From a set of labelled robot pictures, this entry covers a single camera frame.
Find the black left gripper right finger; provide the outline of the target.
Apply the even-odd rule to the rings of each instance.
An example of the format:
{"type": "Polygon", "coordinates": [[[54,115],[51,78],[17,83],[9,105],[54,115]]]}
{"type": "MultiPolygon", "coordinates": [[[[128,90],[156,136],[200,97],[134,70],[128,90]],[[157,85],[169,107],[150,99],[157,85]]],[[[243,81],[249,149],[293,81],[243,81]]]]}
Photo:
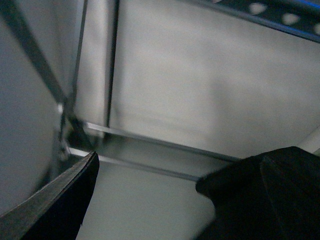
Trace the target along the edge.
{"type": "Polygon", "coordinates": [[[291,146],[261,153],[201,177],[214,220],[200,240],[317,240],[320,158],[291,146]]]}

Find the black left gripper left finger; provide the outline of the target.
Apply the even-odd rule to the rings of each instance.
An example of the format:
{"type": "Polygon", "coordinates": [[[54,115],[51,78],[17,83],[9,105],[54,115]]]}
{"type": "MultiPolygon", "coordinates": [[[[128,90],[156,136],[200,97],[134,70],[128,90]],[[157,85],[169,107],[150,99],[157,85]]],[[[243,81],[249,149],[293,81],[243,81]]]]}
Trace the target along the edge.
{"type": "Polygon", "coordinates": [[[89,153],[0,217],[2,240],[75,240],[92,199],[100,162],[89,153]]]}

